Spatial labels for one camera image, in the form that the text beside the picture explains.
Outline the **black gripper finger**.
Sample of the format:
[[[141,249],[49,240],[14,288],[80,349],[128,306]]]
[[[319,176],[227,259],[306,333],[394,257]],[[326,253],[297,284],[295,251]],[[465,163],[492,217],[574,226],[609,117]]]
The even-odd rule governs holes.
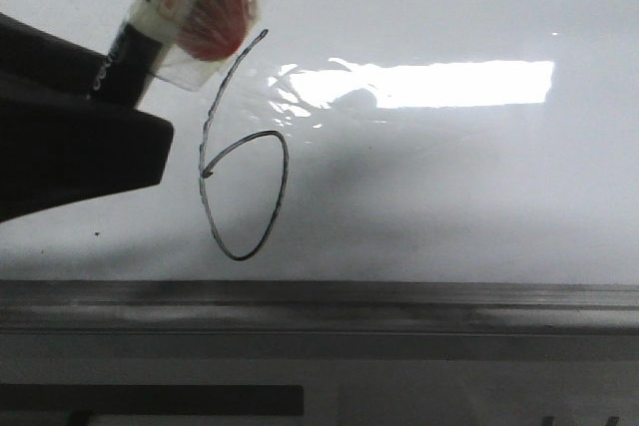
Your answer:
[[[172,124],[137,105],[158,42],[130,25],[101,55],[1,17],[1,218],[158,184]]]

